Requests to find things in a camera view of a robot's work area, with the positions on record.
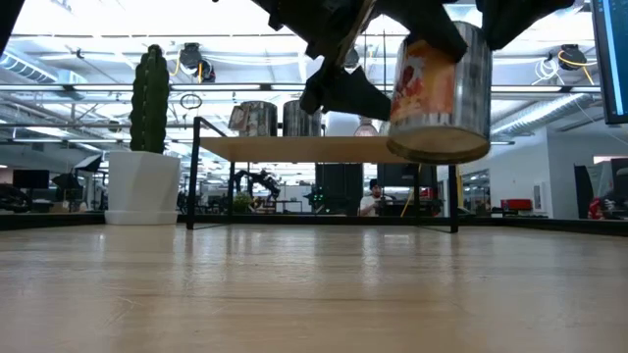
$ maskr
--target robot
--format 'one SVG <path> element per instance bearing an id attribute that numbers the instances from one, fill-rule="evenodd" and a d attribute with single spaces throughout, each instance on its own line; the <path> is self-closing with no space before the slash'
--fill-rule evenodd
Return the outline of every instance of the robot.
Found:
<path id="1" fill-rule="evenodd" d="M 250 172 L 247 172 L 247 171 L 239 171 L 239 172 L 237 172 L 234 175 L 235 190 L 237 192 L 241 192 L 241 182 L 242 182 L 242 178 L 243 177 L 248 177 L 249 178 L 247 191 L 251 195 L 251 197 L 253 197 L 253 184 L 254 183 L 258 183 L 258 184 L 264 186 L 266 189 L 268 189 L 271 192 L 268 195 L 268 198 L 266 199 L 266 202 L 271 201 L 271 198 L 274 201 L 277 201 L 277 198 L 279 197 L 279 194 L 281 193 L 281 191 L 279 189 L 279 185 L 277 184 L 277 181 L 274 180 L 273 177 L 268 172 L 266 172 L 265 170 L 262 170 L 262 172 L 260 172 L 259 174 L 257 174 L 257 173 L 250 173 Z"/>
<path id="2" fill-rule="evenodd" d="M 409 39 L 423 38 L 458 62 L 467 50 L 443 4 L 457 0 L 252 0 L 269 15 L 274 30 L 284 25 L 307 42 L 305 54 L 325 57 L 321 69 L 305 83 L 300 98 L 308 114 L 322 107 L 388 121 L 391 100 L 371 84 L 362 68 L 348 73 L 343 65 L 356 37 L 371 20 L 386 15 L 405 26 Z M 477 0 L 482 28 L 491 50 L 503 48 L 535 21 L 572 6 L 574 0 Z"/>

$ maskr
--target metal can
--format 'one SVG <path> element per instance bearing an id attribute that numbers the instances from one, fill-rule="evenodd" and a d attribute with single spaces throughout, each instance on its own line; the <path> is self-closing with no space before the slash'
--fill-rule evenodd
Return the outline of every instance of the metal can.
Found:
<path id="1" fill-rule="evenodd" d="M 423 39 L 399 49 L 388 147 L 407 160 L 460 164 L 491 149 L 493 54 L 481 29 L 455 26 L 468 45 L 457 64 Z"/>
<path id="2" fill-rule="evenodd" d="M 321 111 L 309 115 L 301 109 L 298 100 L 284 105 L 284 136 L 320 136 Z"/>
<path id="3" fill-rule="evenodd" d="M 240 104 L 246 115 L 246 128 L 240 136 L 277 136 L 277 106 L 273 103 L 252 101 Z"/>

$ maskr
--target wooden table surface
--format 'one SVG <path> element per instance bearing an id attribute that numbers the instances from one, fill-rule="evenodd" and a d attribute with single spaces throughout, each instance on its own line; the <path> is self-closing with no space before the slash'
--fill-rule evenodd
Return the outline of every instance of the wooden table surface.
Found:
<path id="1" fill-rule="evenodd" d="M 628 239 L 518 228 L 0 232 L 0 352 L 628 352 Z"/>
<path id="2" fill-rule="evenodd" d="M 230 162 L 408 163 L 385 136 L 201 137 L 200 145 Z"/>

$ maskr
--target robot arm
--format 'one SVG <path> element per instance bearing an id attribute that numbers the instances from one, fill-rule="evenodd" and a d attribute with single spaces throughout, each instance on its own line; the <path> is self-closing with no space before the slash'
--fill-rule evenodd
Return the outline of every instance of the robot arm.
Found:
<path id="1" fill-rule="evenodd" d="M 264 186 L 271 192 L 269 199 L 272 197 L 277 200 L 281 191 L 277 182 L 266 171 L 262 171 L 260 174 L 250 173 L 247 171 L 239 171 L 234 175 L 235 190 L 241 192 L 241 181 L 243 177 L 250 177 L 250 183 L 248 184 L 248 193 L 253 196 L 253 183 L 258 183 Z"/>

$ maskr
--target white planter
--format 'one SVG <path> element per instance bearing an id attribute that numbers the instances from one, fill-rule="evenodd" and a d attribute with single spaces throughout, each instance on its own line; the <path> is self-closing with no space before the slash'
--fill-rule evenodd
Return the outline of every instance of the white planter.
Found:
<path id="1" fill-rule="evenodd" d="M 109 156 L 107 224 L 175 224 L 181 160 L 149 152 Z"/>

